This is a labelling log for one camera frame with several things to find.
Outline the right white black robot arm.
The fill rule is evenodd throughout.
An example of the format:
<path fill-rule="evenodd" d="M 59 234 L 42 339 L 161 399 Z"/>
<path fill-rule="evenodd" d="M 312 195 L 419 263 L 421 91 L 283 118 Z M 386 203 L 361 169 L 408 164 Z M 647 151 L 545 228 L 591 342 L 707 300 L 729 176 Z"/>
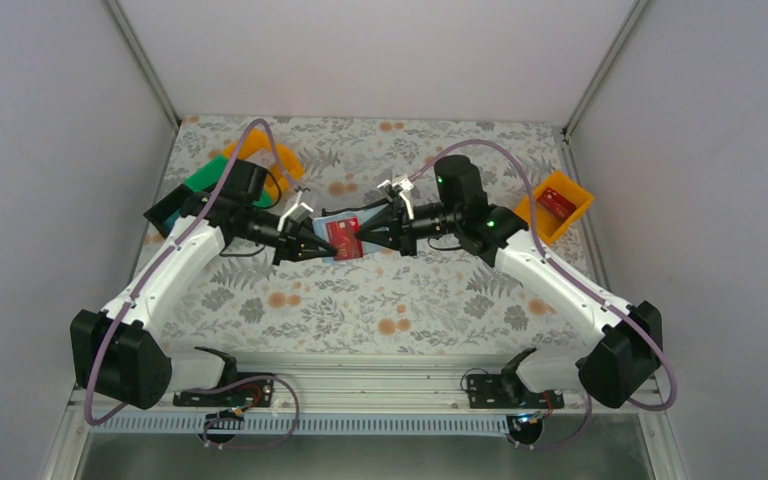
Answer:
<path fill-rule="evenodd" d="M 502 370 L 506 393 L 582 390 L 609 408 L 631 400 L 660 367 L 661 316 L 648 302 L 633 306 L 550 252 L 528 223 L 492 204 L 479 169 L 463 155 L 437 161 L 439 199 L 411 204 L 387 185 L 389 205 L 363 222 L 359 240 L 413 256 L 421 239 L 454 236 L 465 252 L 531 288 L 573 328 L 581 344 L 569 352 L 528 348 Z"/>

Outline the black card holder wallet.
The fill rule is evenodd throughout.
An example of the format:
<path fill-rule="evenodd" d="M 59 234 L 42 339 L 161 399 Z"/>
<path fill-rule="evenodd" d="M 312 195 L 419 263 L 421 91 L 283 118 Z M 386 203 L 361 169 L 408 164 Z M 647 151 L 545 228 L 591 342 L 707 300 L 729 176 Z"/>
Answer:
<path fill-rule="evenodd" d="M 383 206 L 377 206 L 314 218 L 312 226 L 315 234 L 337 249 L 334 256 L 324 258 L 323 262 L 334 264 L 356 260 L 381 251 L 382 246 L 361 241 L 356 233 L 363 223 L 372 219 L 382 209 Z"/>

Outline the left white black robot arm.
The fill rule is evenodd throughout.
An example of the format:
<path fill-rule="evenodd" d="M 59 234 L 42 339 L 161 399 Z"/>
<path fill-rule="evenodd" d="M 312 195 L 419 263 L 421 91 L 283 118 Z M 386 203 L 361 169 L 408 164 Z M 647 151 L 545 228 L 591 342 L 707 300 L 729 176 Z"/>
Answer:
<path fill-rule="evenodd" d="M 148 409 L 166 394 L 212 390 L 230 382 L 236 362 L 207 347 L 173 350 L 159 335 L 202 270 L 235 239 L 273 249 L 273 262 L 333 257 L 313 231 L 311 208 L 295 200 L 281 215 L 255 206 L 269 173 L 235 161 L 222 184 L 188 195 L 162 247 L 131 283 L 98 312 L 80 311 L 70 325 L 76 382 Z"/>

